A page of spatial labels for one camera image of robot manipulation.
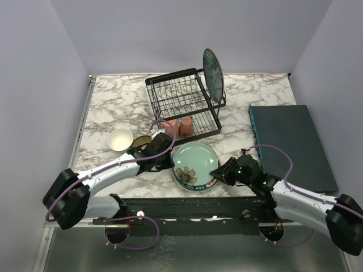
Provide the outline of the light blue floral plate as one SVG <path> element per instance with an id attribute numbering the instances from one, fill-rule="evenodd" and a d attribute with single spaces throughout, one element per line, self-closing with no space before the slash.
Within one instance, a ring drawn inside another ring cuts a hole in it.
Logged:
<path id="1" fill-rule="evenodd" d="M 207 144 L 189 142 L 181 145 L 172 158 L 173 174 L 187 185 L 204 185 L 214 179 L 209 172 L 220 167 L 217 154 Z"/>

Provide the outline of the plain pink mug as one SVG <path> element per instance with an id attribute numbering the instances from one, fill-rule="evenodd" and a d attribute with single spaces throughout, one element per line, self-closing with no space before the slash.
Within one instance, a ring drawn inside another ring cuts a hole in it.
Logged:
<path id="1" fill-rule="evenodd" d="M 176 119 L 168 120 L 167 122 L 162 122 L 162 129 L 165 130 L 166 134 L 170 138 L 177 138 L 179 136 L 179 124 Z"/>

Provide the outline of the pink printed coffee mug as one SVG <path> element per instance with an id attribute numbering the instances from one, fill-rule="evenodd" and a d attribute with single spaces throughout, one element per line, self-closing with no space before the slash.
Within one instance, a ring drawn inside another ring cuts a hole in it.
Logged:
<path id="1" fill-rule="evenodd" d="M 187 116 L 181 119 L 179 125 L 179 134 L 185 137 L 191 136 L 193 133 L 193 119 L 192 116 Z"/>

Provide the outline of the black wire dish rack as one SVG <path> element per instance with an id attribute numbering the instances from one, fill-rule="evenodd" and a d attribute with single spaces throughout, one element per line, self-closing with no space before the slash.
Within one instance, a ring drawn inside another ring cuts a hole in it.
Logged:
<path id="1" fill-rule="evenodd" d="M 226 95 L 215 102 L 206 86 L 203 69 L 190 68 L 149 77 L 145 80 L 155 119 L 176 120 L 191 116 L 193 132 L 178 136 L 175 146 L 217 135 L 222 126 L 220 108 L 226 105 Z"/>

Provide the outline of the blue ceramic plate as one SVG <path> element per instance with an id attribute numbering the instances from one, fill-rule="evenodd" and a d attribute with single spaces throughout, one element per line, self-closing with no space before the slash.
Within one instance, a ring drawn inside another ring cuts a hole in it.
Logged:
<path id="1" fill-rule="evenodd" d="M 206 48 L 203 53 L 203 72 L 210 97 L 220 103 L 224 92 L 224 79 L 220 62 L 214 52 Z"/>

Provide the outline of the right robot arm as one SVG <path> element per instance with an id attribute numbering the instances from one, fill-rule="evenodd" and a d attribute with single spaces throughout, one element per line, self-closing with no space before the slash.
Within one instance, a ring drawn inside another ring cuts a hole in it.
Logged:
<path id="1" fill-rule="evenodd" d="M 263 172 L 251 155 L 230 158 L 210 174 L 218 181 L 248 186 L 262 199 L 261 216 L 268 222 L 291 220 L 325 234 L 342 251 L 362 252 L 362 208 L 349 195 L 322 195 Z"/>

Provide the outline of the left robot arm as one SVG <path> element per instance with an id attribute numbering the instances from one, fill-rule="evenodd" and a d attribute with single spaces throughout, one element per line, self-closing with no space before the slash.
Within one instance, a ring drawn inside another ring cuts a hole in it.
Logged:
<path id="1" fill-rule="evenodd" d="M 126 216 L 123 200 L 115 193 L 106 197 L 98 197 L 97 193 L 123 179 L 172 168 L 170 152 L 174 142 L 160 132 L 145 148 L 131 148 L 100 167 L 78 173 L 70 168 L 63 170 L 43 198 L 48 210 L 45 220 L 56 222 L 62 230 L 87 218 L 108 218 L 114 224 L 121 223 Z"/>

